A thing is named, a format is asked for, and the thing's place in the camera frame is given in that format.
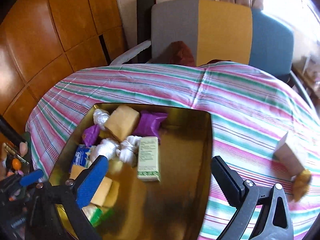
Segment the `metal bolt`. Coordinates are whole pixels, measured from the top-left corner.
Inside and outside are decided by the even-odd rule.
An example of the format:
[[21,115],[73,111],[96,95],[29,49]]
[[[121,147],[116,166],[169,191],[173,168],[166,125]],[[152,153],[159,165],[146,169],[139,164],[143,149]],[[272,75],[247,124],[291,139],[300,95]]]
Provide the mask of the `metal bolt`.
[[43,187],[43,183],[42,182],[39,182],[37,185],[36,185],[36,188],[42,188]]
[[253,186],[253,181],[252,180],[250,180],[250,179],[247,179],[246,181],[245,181],[245,183],[247,184],[247,186],[249,186],[249,187],[252,187]]
[[66,185],[67,185],[67,186],[71,186],[71,185],[73,185],[74,182],[75,182],[74,179],[67,179],[67,180],[66,180]]
[[276,183],[276,189],[282,189],[282,185],[280,183]]

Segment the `purple wrapper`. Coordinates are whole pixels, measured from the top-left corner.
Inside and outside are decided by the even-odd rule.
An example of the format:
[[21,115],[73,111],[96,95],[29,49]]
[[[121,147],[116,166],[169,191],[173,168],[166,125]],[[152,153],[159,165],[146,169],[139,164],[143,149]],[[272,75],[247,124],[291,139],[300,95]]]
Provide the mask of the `purple wrapper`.
[[96,142],[98,135],[100,133],[100,128],[98,124],[90,126],[89,128],[85,129],[82,134],[82,141],[87,146],[90,147],[94,145]]
[[132,133],[132,135],[137,136],[157,136],[160,140],[158,130],[160,128],[160,124],[164,121],[168,114],[166,113],[153,113],[148,111],[141,111],[141,117],[138,124],[138,127]]

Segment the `tablecloth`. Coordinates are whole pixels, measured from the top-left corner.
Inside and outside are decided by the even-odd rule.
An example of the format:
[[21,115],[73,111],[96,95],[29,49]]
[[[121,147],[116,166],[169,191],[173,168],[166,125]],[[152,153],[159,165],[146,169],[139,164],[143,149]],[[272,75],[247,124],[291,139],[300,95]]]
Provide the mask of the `tablecloth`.
[[[292,131],[308,153],[313,173],[308,194],[289,201],[294,239],[301,239],[320,212],[320,123],[288,85],[256,68],[219,62],[201,68],[178,65],[116,65],[73,73],[52,87],[32,111],[35,168],[49,176],[69,136],[95,103],[127,102],[189,107],[211,113],[213,155],[220,155],[243,179],[258,186],[283,185],[290,199],[290,178],[272,157],[279,139]],[[248,239],[257,207],[243,235]],[[199,240],[216,239],[235,208],[226,202],[212,176]]]

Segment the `bright window light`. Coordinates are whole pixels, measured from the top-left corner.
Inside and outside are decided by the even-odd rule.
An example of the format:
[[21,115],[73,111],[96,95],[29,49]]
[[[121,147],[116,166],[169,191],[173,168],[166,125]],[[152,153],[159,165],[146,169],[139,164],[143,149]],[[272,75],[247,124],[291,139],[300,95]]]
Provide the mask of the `bright window light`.
[[300,30],[314,41],[320,41],[320,24],[302,0],[263,0],[263,12]]

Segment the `open box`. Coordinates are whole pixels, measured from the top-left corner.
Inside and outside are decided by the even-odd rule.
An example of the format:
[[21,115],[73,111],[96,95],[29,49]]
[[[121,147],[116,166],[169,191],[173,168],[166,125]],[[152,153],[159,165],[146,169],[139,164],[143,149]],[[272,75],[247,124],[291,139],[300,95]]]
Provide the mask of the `open box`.
[[[204,219],[211,178],[212,126],[208,112],[143,104],[95,104],[67,141],[49,181],[59,185],[69,178],[72,159],[82,143],[81,135],[93,125],[95,109],[112,113],[119,105],[128,105],[138,112],[168,114],[160,131],[161,181],[143,182],[137,179],[137,167],[111,160],[106,176],[119,183],[118,197],[111,215],[96,230],[103,239],[196,240]],[[68,221],[62,221],[74,235]]]

